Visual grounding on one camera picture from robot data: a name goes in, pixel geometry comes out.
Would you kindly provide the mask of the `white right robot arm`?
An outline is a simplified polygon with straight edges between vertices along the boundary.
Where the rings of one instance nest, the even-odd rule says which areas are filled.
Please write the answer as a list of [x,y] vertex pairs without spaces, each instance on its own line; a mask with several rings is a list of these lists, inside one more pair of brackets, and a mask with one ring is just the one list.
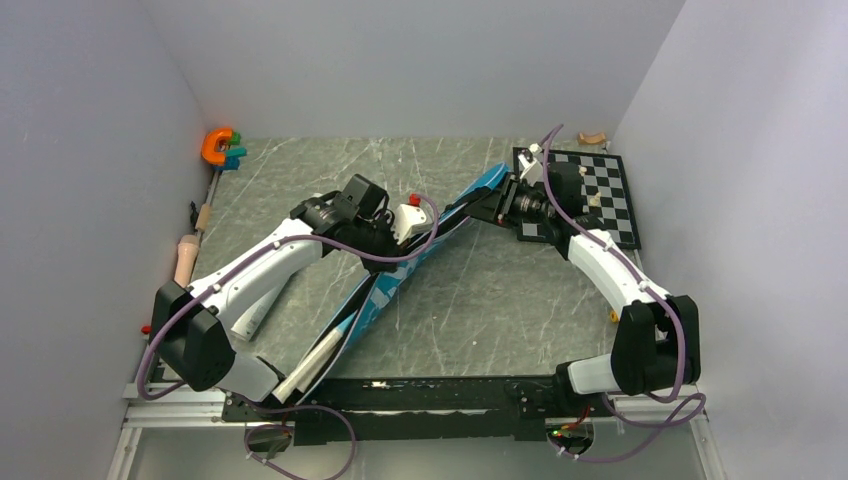
[[649,394],[666,389],[675,397],[699,380],[699,312],[687,295],[675,296],[650,280],[630,260],[588,206],[579,166],[531,164],[525,179],[500,164],[484,186],[493,195],[485,219],[502,227],[541,226],[549,244],[579,269],[617,315],[610,353],[557,367],[551,401],[574,415],[592,395]]

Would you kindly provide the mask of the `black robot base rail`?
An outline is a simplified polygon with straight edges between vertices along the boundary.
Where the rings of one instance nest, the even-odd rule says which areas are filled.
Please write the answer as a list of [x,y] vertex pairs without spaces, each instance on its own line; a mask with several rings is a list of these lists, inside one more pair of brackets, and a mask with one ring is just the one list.
[[226,399],[227,423],[279,423],[297,446],[329,442],[507,437],[542,441],[548,431],[609,418],[601,399],[568,399],[550,375],[328,379],[284,414],[271,400],[259,408]]

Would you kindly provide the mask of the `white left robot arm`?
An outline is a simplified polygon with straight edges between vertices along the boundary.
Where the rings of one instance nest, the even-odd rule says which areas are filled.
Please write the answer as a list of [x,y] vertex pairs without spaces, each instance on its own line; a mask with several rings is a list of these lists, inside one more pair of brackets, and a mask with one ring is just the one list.
[[[505,165],[485,172],[444,210],[419,195],[395,208],[361,175],[338,191],[300,202],[265,239],[226,266],[187,285],[171,281],[154,303],[143,366],[161,359],[196,391],[218,388],[247,398],[264,420],[300,404],[367,329],[419,264],[493,194]],[[298,272],[335,251],[358,257],[366,275],[288,374],[234,338],[247,338]]]

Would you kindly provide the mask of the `blue badminton racket front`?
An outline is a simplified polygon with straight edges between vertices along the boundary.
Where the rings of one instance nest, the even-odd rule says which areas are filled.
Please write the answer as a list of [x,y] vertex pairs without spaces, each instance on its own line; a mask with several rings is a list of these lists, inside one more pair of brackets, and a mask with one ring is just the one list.
[[305,394],[314,378],[331,359],[338,344],[344,339],[354,318],[355,315],[351,314],[337,326],[332,327],[271,394],[281,403],[287,401],[293,393]]

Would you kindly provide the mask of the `white shuttlecock tube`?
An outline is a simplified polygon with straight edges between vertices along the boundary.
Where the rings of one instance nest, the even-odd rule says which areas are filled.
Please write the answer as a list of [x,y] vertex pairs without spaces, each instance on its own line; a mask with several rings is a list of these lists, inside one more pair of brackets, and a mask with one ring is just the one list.
[[277,285],[253,303],[230,328],[231,333],[243,341],[251,341],[277,301],[282,289],[282,284]]

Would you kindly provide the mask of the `blue racket carry bag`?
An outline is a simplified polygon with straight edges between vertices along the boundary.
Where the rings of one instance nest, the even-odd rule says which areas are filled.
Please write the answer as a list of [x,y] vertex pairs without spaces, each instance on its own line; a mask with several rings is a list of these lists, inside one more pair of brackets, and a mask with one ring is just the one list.
[[466,205],[472,192],[478,188],[495,189],[495,187],[502,183],[509,172],[510,168],[506,164],[499,163],[485,171],[477,180],[473,181],[439,215],[435,216],[433,213],[427,211],[433,216],[432,228],[425,233],[413,236],[409,241],[401,245],[404,255],[413,253],[415,256],[404,262],[389,263],[387,269],[383,272],[370,271],[360,284],[357,285],[356,289],[344,301],[342,307],[339,308],[313,345],[309,347],[304,357],[332,327],[337,326],[348,316],[354,314],[355,318],[350,324],[350,328],[345,334],[344,339],[336,347],[331,359],[324,365],[309,385],[307,392],[305,394],[299,392],[293,393],[284,403],[299,405],[305,401],[305,398],[317,388],[318,384],[334,368],[342,354],[349,347],[353,346],[377,319],[382,310],[396,295],[400,286],[412,275],[418,265],[435,252],[452,235],[453,231],[466,221]]

